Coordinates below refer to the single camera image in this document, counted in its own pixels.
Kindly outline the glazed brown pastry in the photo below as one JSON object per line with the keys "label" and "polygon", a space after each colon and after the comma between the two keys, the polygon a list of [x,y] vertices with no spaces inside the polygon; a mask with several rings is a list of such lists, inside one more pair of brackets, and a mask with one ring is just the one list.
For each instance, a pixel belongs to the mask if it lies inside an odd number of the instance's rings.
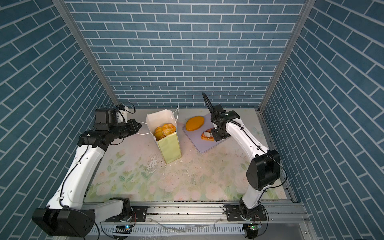
{"label": "glazed brown pastry", "polygon": [[204,131],[201,134],[201,139],[204,140],[204,141],[215,141],[215,139],[214,139],[214,137],[212,135],[212,130],[213,130],[213,128]]}

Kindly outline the round orange bread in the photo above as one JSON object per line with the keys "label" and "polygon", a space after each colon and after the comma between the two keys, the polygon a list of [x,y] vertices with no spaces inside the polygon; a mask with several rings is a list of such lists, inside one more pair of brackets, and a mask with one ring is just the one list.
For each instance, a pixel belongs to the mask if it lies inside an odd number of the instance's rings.
{"label": "round orange bread", "polygon": [[190,118],[186,123],[186,130],[188,132],[195,131],[199,128],[201,128],[205,123],[205,118],[202,116],[196,116]]}

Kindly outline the striped oval bread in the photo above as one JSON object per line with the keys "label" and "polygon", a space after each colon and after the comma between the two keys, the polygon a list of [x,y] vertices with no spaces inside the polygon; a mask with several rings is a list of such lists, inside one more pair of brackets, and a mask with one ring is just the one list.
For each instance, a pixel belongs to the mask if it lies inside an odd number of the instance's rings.
{"label": "striped oval bread", "polygon": [[162,127],[157,127],[154,132],[154,137],[156,138],[156,141],[159,141],[165,137],[162,131]]}

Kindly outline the small round knotted bun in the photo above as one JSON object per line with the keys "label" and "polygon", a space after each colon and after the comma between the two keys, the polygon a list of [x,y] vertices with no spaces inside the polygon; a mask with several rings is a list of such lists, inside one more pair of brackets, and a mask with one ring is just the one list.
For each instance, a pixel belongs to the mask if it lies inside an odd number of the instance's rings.
{"label": "small round knotted bun", "polygon": [[173,124],[165,124],[162,126],[162,134],[168,136],[176,131],[176,126]]}

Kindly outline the paper gift bag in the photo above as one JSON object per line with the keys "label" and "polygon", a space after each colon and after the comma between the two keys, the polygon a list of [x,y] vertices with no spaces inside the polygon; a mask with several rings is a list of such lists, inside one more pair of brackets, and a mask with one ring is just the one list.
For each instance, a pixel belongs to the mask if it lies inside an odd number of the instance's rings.
{"label": "paper gift bag", "polygon": [[[178,116],[179,108],[177,108],[175,111],[161,110],[148,114],[144,122],[139,122],[144,124],[149,130],[148,133],[139,133],[139,135],[151,136],[151,138],[158,146],[166,164],[170,164],[182,157],[180,142],[178,138]],[[155,129],[157,127],[162,127],[165,124],[175,125],[176,131],[173,134],[165,136],[163,139],[156,141],[156,138],[154,137]]]}

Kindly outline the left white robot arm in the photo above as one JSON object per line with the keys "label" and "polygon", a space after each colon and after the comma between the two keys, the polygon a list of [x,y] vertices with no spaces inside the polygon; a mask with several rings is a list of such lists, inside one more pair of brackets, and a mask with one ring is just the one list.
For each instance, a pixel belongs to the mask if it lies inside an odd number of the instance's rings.
{"label": "left white robot arm", "polygon": [[102,124],[79,137],[74,160],[60,187],[44,208],[34,211],[32,220],[47,235],[84,238],[107,219],[131,222],[135,216],[128,198],[113,198],[84,207],[84,198],[109,145],[139,132],[135,119],[115,125]]}

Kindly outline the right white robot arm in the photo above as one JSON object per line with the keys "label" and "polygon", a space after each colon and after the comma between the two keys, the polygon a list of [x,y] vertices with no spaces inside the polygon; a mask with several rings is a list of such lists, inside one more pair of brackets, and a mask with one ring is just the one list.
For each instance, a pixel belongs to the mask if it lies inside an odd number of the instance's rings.
{"label": "right white robot arm", "polygon": [[217,119],[211,130],[215,141],[232,137],[248,156],[250,163],[246,171],[248,187],[240,198],[240,214],[246,221],[265,221],[267,211],[260,203],[267,189],[280,178],[280,155],[261,144],[245,127],[241,119]]}

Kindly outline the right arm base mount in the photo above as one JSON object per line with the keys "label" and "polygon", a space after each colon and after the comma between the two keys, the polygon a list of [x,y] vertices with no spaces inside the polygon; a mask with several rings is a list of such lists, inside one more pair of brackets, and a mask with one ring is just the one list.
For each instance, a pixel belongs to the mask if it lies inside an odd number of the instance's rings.
{"label": "right arm base mount", "polygon": [[229,222],[239,221],[266,221],[267,212],[263,205],[247,209],[245,205],[223,205],[223,211]]}

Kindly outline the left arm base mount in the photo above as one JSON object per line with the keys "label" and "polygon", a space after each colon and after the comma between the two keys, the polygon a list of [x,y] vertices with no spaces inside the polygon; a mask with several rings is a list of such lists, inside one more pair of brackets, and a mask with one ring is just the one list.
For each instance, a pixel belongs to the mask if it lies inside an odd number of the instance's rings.
{"label": "left arm base mount", "polygon": [[112,222],[145,222],[148,206],[132,206],[129,198],[111,198],[110,201],[118,200],[122,203],[121,212],[118,215],[105,220],[106,223]]}

